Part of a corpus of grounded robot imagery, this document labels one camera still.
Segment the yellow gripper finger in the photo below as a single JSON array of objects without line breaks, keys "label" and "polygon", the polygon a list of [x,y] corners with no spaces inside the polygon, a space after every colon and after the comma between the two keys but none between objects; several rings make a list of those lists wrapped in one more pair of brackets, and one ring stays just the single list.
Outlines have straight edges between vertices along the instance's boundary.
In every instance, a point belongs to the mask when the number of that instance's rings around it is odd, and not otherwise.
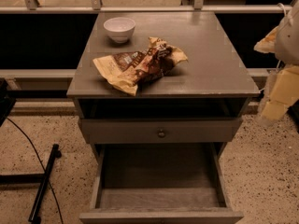
[{"label": "yellow gripper finger", "polygon": [[274,53],[278,27],[272,29],[262,40],[256,43],[254,50],[261,53]]},{"label": "yellow gripper finger", "polygon": [[278,121],[299,100],[299,66],[271,72],[258,108],[260,121]]}]

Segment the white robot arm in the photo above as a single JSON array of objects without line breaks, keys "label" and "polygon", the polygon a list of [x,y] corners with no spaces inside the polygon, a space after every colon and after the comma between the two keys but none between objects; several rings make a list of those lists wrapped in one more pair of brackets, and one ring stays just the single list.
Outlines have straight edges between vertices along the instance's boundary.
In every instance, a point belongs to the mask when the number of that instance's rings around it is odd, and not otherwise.
[{"label": "white robot arm", "polygon": [[279,25],[256,43],[254,50],[274,53],[285,66],[271,73],[266,80],[259,120],[271,123],[280,120],[288,109],[299,101],[299,4],[290,11],[279,3],[284,17]]}]

